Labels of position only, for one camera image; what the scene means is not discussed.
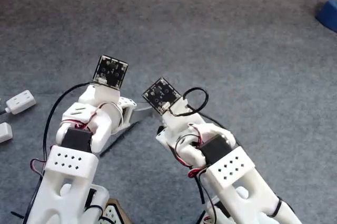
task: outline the cable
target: cable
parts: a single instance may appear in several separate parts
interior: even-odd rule
[[[202,113],[202,112],[199,112],[199,114],[202,116],[202,117],[205,117],[207,119],[209,119],[210,121],[214,122],[216,125],[218,125],[219,127],[223,128],[223,129],[226,129],[228,130],[223,124],[221,124],[218,120],[206,115],[205,113]]]
[[[72,92],[74,89],[77,89],[79,87],[83,87],[83,86],[86,86],[90,84],[90,82],[87,82],[87,83],[81,83],[81,84],[78,84],[78,85],[75,85],[73,87],[71,87],[70,89],[68,89],[66,92],[64,92],[55,102],[55,104],[53,105],[50,113],[49,113],[49,116],[47,118],[47,121],[46,121],[46,126],[45,126],[45,129],[44,129],[44,133],[43,133],[43,160],[44,161],[47,161],[47,136],[48,136],[48,130],[49,130],[49,125],[51,123],[51,120],[52,120],[52,116],[58,106],[58,104],[61,102],[61,100],[70,92]],[[37,192],[38,192],[38,189],[40,188],[40,185],[41,185],[41,182],[42,182],[42,177],[39,178],[38,180],[38,183],[36,185],[36,188],[34,190],[34,193],[33,193],[33,196],[31,198],[31,201],[29,202],[29,205],[28,205],[28,208],[26,210],[26,214],[25,214],[25,217],[24,217],[24,220],[22,222],[22,224],[27,224],[28,222],[28,217],[29,217],[29,214],[31,213],[31,210],[32,210],[32,207],[33,207],[33,204],[34,204],[34,201],[35,201],[35,198],[36,198],[36,195],[37,195]]]
[[[198,186],[198,191],[199,191],[199,195],[200,195],[200,200],[201,200],[201,204],[205,204],[205,196],[204,196],[204,192],[202,190],[202,187],[199,183],[198,178],[195,176],[194,180],[196,182],[196,185]]]
[[[20,215],[19,213],[14,212],[14,211],[11,211],[11,214],[14,215],[14,216],[16,216],[16,217],[18,217],[18,218],[20,218],[20,219],[25,218],[23,215]]]
[[[98,208],[98,209],[100,209],[100,211],[101,211],[101,215],[100,215],[100,217],[102,217],[103,216],[103,208],[101,207],[101,206],[99,206],[99,205],[97,205],[97,204],[92,204],[91,206],[88,206],[84,211],[86,211],[86,210],[88,210],[88,209],[90,209],[90,208]]]
[[[107,217],[100,217],[99,220],[105,220],[111,224],[115,224],[111,219],[108,219]]]
[[[26,211],[26,214],[25,214],[25,217],[24,217],[24,219],[23,219],[22,224],[26,224],[27,221],[28,221],[28,217],[29,217],[29,214],[31,213],[31,210],[32,210],[32,207],[33,207],[33,204],[34,204],[34,200],[35,200],[35,198],[36,198],[38,189],[40,188],[42,179],[43,179],[43,178],[40,177],[39,180],[38,180],[38,182],[37,182],[37,185],[36,185],[36,187],[35,187],[35,190],[34,190],[34,193],[33,193],[32,198],[31,198],[31,201],[29,202],[29,205],[28,205],[28,208],[27,208],[27,211]]]
[[[189,134],[185,134],[185,135],[181,136],[181,137],[177,140],[177,142],[176,142],[176,144],[175,144],[175,146],[174,146],[174,152],[173,152],[173,155],[174,155],[174,157],[178,160],[178,162],[180,162],[182,165],[184,165],[184,166],[186,166],[186,167],[191,167],[191,165],[189,165],[187,162],[185,162],[185,161],[178,155],[178,153],[177,153],[177,147],[178,147],[179,142],[180,142],[181,140],[183,140],[183,139],[184,139],[185,137],[187,137],[187,136],[195,136],[195,137],[198,137],[198,141],[199,141],[199,136],[196,135],[196,134],[193,134],[193,133],[189,133]]]
[[[133,123],[132,125],[130,125],[121,135],[119,135],[116,140],[114,140],[105,150],[102,151],[102,153],[100,153],[100,158],[105,156],[106,153],[108,153],[113,146],[115,146],[118,142],[120,142],[121,140],[123,140],[125,138],[125,136],[131,131],[131,129],[137,124],[138,122]]]
[[[33,158],[33,159],[31,160],[31,163],[30,163],[30,165],[31,165],[31,170],[34,171],[36,174],[38,174],[40,177],[43,177],[42,173],[39,172],[39,171],[35,168],[35,166],[34,166],[34,162],[35,162],[35,161],[39,161],[39,162],[41,162],[41,163],[46,163],[46,161],[42,161],[42,160],[40,160],[40,159],[38,159],[38,158]]]
[[[195,224],[200,224],[200,222],[202,221],[202,218],[204,217],[205,213],[206,213],[205,210],[203,210]]]
[[[202,184],[201,179],[200,179],[200,176],[201,176],[203,173],[206,172],[206,169],[207,169],[207,168],[208,168],[208,167],[204,168],[204,169],[199,173],[199,175],[198,175],[198,180],[199,180],[199,183],[200,183],[201,187],[204,189],[204,191],[205,191],[206,194],[207,194],[207,197],[208,197],[209,200],[210,200],[210,203],[211,203],[211,205],[212,205],[212,209],[213,209],[213,212],[214,212],[214,222],[213,222],[213,223],[216,224],[217,217],[216,217],[215,206],[214,206],[214,204],[213,204],[213,201],[212,201],[212,198],[211,198],[210,194],[208,193],[208,191],[206,190],[205,186]]]
[[[169,108],[168,110],[170,111],[170,113],[175,116],[175,117],[181,117],[181,116],[190,116],[192,114],[196,114],[198,112],[200,112],[202,109],[205,108],[205,106],[207,105],[208,101],[209,101],[209,94],[207,93],[207,91],[201,87],[193,87],[193,88],[190,88],[188,89],[187,91],[185,91],[185,93],[183,94],[183,99],[186,99],[186,96],[193,92],[193,91],[202,91],[204,94],[205,94],[205,100],[204,102],[197,108],[193,108],[191,107],[189,104],[187,105],[188,108],[190,108],[192,111],[191,112],[184,112],[184,113],[179,113],[179,114],[174,114],[171,110],[171,108]]]

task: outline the black wire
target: black wire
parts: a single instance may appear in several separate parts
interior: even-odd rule
[[[20,215],[19,213],[14,212],[14,211],[11,211],[11,214],[14,215],[14,216],[16,216],[16,217],[18,217],[18,218],[20,218],[20,219],[25,218],[23,215]]]
[[[200,136],[198,136],[198,135],[196,135],[196,134],[193,134],[193,133],[188,133],[188,134],[185,134],[185,135],[183,135],[183,136],[181,136],[178,140],[177,140],[177,143],[175,144],[175,146],[174,146],[174,153],[173,153],[173,155],[174,155],[174,157],[179,161],[179,159],[178,159],[178,153],[177,153],[177,147],[178,147],[178,144],[179,144],[179,142],[181,141],[181,140],[183,140],[186,136],[195,136],[195,137],[200,137]]]
[[[88,210],[88,209],[90,209],[90,208],[98,208],[98,209],[100,209],[100,211],[101,211],[100,217],[103,216],[103,208],[102,208],[101,206],[99,206],[99,205],[97,205],[97,204],[92,204],[91,206],[88,206],[88,207],[85,209],[85,211]]]
[[[108,219],[107,217],[100,217],[100,220],[106,220],[107,222],[111,224],[115,224],[111,219]]]
[[[202,218],[204,217],[205,213],[206,213],[205,210],[203,210],[202,213],[200,214],[198,220],[196,221],[196,224],[200,224],[200,222],[202,221]]]
[[[83,87],[83,86],[86,86],[90,84],[90,82],[87,82],[87,83],[81,83],[81,84],[78,84],[78,85],[75,85],[73,87],[71,87],[70,89],[68,89],[66,92],[64,92],[55,102],[55,104],[53,105],[50,113],[49,113],[49,116],[48,116],[48,119],[47,119],[47,122],[46,122],[46,126],[45,126],[45,129],[44,129],[44,134],[43,134],[43,160],[44,161],[47,161],[47,136],[48,136],[48,130],[49,130],[49,125],[51,123],[51,120],[52,120],[52,116],[58,106],[58,104],[61,102],[61,100],[70,92],[72,92],[74,89],[76,88],[79,88],[79,87]],[[28,205],[28,208],[26,210],[26,214],[25,214],[25,217],[24,217],[24,220],[22,222],[22,224],[26,224],[28,222],[28,217],[29,217],[29,214],[31,213],[31,210],[32,210],[32,207],[33,207],[33,204],[34,204],[34,201],[35,201],[35,198],[36,198],[36,195],[37,195],[37,192],[38,192],[38,189],[40,188],[40,185],[41,185],[41,182],[42,182],[42,177],[39,178],[38,180],[38,183],[37,183],[37,186],[35,188],[35,191],[33,193],[33,196],[31,198],[31,201],[29,202],[29,205]]]
[[[202,172],[199,173],[199,175],[198,175],[198,180],[199,180],[199,183],[200,183],[201,187],[204,189],[204,191],[206,192],[207,197],[208,197],[209,200],[210,200],[210,203],[211,203],[211,205],[212,205],[212,209],[213,209],[213,212],[214,212],[214,224],[216,224],[217,217],[216,217],[215,206],[214,206],[214,204],[213,204],[213,201],[212,201],[212,198],[211,198],[209,192],[206,190],[205,186],[202,184],[201,179],[200,179],[200,176],[201,176],[205,171],[206,171],[206,170],[204,170],[204,171],[202,171]]]
[[[184,113],[179,113],[179,114],[174,114],[171,110],[171,108],[169,108],[168,110],[170,111],[170,113],[175,116],[175,117],[181,117],[181,116],[190,116],[192,114],[196,114],[198,112],[200,112],[202,109],[205,108],[205,106],[207,105],[208,101],[209,101],[209,94],[207,93],[207,91],[201,87],[193,87],[188,89],[187,91],[185,91],[185,93],[183,94],[183,99],[186,99],[186,96],[193,92],[193,91],[202,91],[205,94],[205,100],[202,103],[202,105],[200,105],[197,109],[191,107],[190,105],[187,105],[188,108],[190,108],[192,111],[191,112],[184,112]]]
[[[194,180],[196,182],[196,185],[198,186],[198,190],[199,190],[199,195],[200,195],[200,200],[201,200],[201,204],[205,204],[205,196],[204,196],[204,192],[202,190],[202,187],[199,183],[198,178],[195,176]]]
[[[27,207],[26,214],[25,214],[25,217],[24,217],[24,219],[23,219],[22,224],[26,224],[27,221],[28,221],[28,217],[29,217],[29,214],[31,213],[31,210],[32,210],[32,207],[33,207],[33,204],[34,204],[34,200],[35,200],[35,198],[36,198],[38,189],[40,188],[42,179],[43,179],[43,178],[40,177],[39,180],[38,180],[37,186],[36,186],[36,188],[35,188],[35,190],[34,190],[34,193],[33,193],[33,196],[32,196],[32,198],[31,198],[31,201],[29,202],[29,205],[28,205],[28,207]]]
[[[209,119],[210,121],[214,122],[216,125],[218,125],[219,127],[223,128],[223,129],[226,129],[228,130],[223,124],[221,124],[218,120],[206,115],[205,113],[202,113],[202,112],[199,112],[199,114],[202,116],[202,117],[205,117],[206,119]]]
[[[107,154],[111,148],[113,146],[115,146],[118,142],[120,142],[121,140],[123,140],[125,138],[125,136],[131,131],[131,129],[137,124],[138,122],[133,123],[132,125],[130,125],[121,135],[119,135],[116,140],[114,140],[105,150],[102,151],[102,153],[100,153],[100,157],[105,156],[105,154]]]

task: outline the power plug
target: power plug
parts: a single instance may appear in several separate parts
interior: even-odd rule
[[[13,138],[12,127],[8,123],[0,124],[0,143]]]
[[[7,113],[18,114],[36,104],[36,101],[29,90],[21,92],[6,102]]]

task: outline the bracket with holes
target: bracket with holes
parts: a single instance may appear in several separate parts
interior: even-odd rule
[[[102,216],[108,218],[114,224],[124,224],[121,214],[118,211],[117,206],[115,204],[109,204],[105,208]],[[97,224],[110,224],[110,222],[101,219],[98,221]]]
[[[219,186],[226,188],[253,169],[255,164],[242,147],[237,147],[207,169]]]
[[[97,163],[97,157],[91,153],[53,146],[45,169],[87,178]]]

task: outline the electronic component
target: electronic component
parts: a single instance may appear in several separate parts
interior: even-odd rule
[[[92,133],[77,128],[69,128],[64,135],[61,146],[64,148],[80,150],[91,153]]]
[[[217,134],[210,138],[203,143],[199,149],[204,154],[207,164],[216,163],[232,151],[231,146],[226,142],[226,138],[221,134]]]
[[[160,115],[181,97],[164,78],[158,79],[142,96]]]
[[[4,141],[8,141],[13,138],[12,128],[11,125],[8,123],[1,123],[0,124],[0,143]]]
[[[119,90],[127,67],[128,64],[126,62],[102,55],[96,67],[93,82]]]
[[[20,94],[12,97],[6,102],[7,105],[6,112],[18,114],[35,104],[36,101],[31,92],[29,90],[25,90],[24,92],[21,92]]]

